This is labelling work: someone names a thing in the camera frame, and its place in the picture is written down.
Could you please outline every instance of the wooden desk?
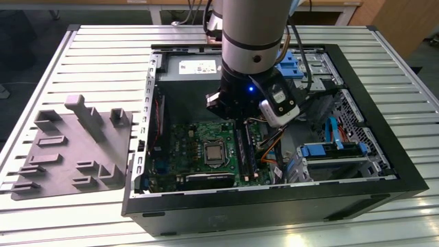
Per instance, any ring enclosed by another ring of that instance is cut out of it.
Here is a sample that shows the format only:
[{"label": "wooden desk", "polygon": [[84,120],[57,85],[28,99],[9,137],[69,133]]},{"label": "wooden desk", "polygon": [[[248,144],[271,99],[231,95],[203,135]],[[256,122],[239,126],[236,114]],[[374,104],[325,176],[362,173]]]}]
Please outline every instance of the wooden desk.
[{"label": "wooden desk", "polygon": [[[340,13],[335,24],[345,26],[362,3],[363,0],[312,0],[312,11]],[[153,25],[161,25],[161,10],[188,10],[188,7],[187,0],[0,0],[0,9],[148,10]],[[305,1],[296,11],[309,11],[309,1]]]}]

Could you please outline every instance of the label sticker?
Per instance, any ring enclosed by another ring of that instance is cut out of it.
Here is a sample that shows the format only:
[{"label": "label sticker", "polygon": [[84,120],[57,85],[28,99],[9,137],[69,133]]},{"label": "label sticker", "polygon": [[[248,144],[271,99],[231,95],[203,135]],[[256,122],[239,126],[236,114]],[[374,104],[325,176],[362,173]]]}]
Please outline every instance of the label sticker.
[{"label": "label sticker", "polygon": [[275,174],[281,178],[281,170],[277,167],[275,168]]},{"label": "label sticker", "polygon": [[179,74],[215,74],[215,60],[184,60],[179,63]]},{"label": "label sticker", "polygon": [[145,0],[127,0],[128,4],[145,4]]}]

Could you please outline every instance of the aluminum profile table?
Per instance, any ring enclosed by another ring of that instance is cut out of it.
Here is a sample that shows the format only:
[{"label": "aluminum profile table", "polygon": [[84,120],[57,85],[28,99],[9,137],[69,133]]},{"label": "aluminum profile table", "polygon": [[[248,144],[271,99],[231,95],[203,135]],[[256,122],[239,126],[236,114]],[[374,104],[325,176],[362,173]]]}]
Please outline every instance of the aluminum profile table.
[{"label": "aluminum profile table", "polygon": [[[205,43],[200,26],[81,26],[67,32],[0,153],[0,244],[83,246],[432,246],[439,240],[439,104],[378,31],[366,27],[301,26],[303,42],[339,44],[430,190],[394,201],[360,217],[220,233],[153,238],[120,216],[123,190],[13,201],[17,180],[36,134],[39,110],[63,106],[81,93],[100,112],[133,111],[141,119],[141,93],[151,44]],[[131,150],[137,128],[132,128]]]}]

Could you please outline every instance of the side panel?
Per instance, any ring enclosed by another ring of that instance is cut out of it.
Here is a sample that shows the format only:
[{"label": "side panel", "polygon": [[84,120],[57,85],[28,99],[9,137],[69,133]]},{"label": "side panel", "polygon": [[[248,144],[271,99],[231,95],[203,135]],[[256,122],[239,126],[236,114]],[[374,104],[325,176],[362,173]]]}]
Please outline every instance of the side panel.
[{"label": "side panel", "polygon": [[168,210],[147,214],[128,214],[127,216],[131,216],[152,236],[205,233],[336,220],[337,216],[353,218],[387,203],[400,194],[387,194],[386,197],[376,198],[362,195]]}]

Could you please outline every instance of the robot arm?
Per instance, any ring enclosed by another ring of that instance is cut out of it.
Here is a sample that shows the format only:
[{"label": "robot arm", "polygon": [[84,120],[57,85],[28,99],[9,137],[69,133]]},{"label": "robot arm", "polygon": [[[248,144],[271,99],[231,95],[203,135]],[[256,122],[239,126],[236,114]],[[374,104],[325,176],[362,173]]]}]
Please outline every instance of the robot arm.
[{"label": "robot arm", "polygon": [[299,107],[275,61],[292,0],[223,0],[223,77],[207,109],[223,119],[265,116],[280,127]]}]

